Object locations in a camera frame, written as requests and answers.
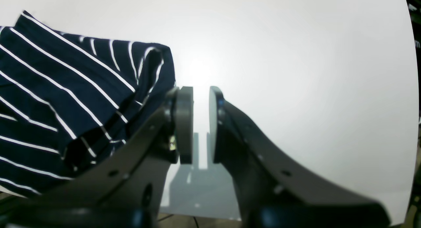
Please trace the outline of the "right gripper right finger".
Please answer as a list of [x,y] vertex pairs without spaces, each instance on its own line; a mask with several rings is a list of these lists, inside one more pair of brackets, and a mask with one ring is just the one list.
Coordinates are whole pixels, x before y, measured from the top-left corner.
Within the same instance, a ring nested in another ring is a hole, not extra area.
[[244,112],[210,87],[215,163],[233,179],[244,228],[387,228],[380,202],[313,173],[278,148]]

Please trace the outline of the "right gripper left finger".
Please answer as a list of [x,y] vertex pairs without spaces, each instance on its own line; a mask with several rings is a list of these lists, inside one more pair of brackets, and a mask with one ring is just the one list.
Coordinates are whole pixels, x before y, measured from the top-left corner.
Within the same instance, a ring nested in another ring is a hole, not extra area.
[[156,228],[167,172],[193,160],[193,88],[175,87],[100,165],[1,218],[2,228]]

